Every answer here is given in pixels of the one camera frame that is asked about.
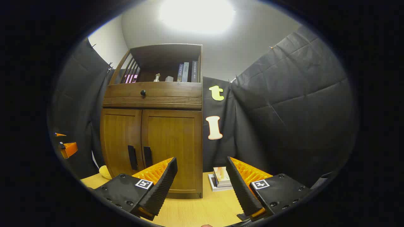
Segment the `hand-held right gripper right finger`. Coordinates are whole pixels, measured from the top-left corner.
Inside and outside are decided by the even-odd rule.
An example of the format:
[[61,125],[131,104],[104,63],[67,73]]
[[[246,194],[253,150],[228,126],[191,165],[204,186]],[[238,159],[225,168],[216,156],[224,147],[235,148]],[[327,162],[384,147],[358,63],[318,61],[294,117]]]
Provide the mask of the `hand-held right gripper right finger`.
[[226,171],[244,214],[253,222],[294,207],[311,192],[286,174],[271,175],[233,157],[227,157]]

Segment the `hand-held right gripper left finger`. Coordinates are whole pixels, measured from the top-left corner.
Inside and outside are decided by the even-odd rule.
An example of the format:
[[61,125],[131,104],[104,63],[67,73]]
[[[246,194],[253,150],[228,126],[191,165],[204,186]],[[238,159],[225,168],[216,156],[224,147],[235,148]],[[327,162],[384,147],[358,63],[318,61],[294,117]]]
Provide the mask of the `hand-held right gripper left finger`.
[[120,174],[92,189],[98,197],[126,212],[153,221],[160,212],[178,171],[176,157],[133,174]]

